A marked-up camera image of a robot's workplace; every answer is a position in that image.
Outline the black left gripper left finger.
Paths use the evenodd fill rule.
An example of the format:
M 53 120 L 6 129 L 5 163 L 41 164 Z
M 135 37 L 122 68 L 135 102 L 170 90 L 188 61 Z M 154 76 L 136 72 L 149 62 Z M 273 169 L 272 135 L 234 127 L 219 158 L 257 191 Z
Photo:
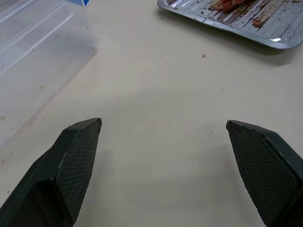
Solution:
M 0 208 L 0 227 L 73 227 L 93 171 L 101 118 L 64 129 Z

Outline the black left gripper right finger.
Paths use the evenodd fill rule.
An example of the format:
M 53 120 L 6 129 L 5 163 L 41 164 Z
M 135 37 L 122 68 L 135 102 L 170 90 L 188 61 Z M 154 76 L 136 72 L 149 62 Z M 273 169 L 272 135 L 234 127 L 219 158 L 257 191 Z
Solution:
M 266 227 L 303 227 L 303 159 L 274 131 L 228 120 L 239 173 Z

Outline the clear plastic storage box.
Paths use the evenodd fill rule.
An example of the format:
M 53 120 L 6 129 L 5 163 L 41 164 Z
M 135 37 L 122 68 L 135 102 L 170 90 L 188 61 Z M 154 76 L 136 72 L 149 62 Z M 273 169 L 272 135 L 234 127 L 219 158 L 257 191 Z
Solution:
M 96 52 L 83 0 L 0 0 L 0 148 Z

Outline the ribbed metal baking tray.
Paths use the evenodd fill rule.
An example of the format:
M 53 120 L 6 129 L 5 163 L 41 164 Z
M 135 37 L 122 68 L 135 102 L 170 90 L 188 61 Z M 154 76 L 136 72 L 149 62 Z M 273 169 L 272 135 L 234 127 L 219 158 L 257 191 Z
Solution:
M 158 0 L 157 5 L 274 49 L 303 43 L 303 0 L 245 0 L 228 12 L 221 0 Z

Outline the reddish food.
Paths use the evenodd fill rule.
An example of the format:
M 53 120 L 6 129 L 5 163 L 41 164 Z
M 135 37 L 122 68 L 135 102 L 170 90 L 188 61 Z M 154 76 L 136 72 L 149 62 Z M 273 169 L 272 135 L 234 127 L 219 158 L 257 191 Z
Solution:
M 246 0 L 221 0 L 221 8 L 226 12 L 242 4 L 244 1 Z

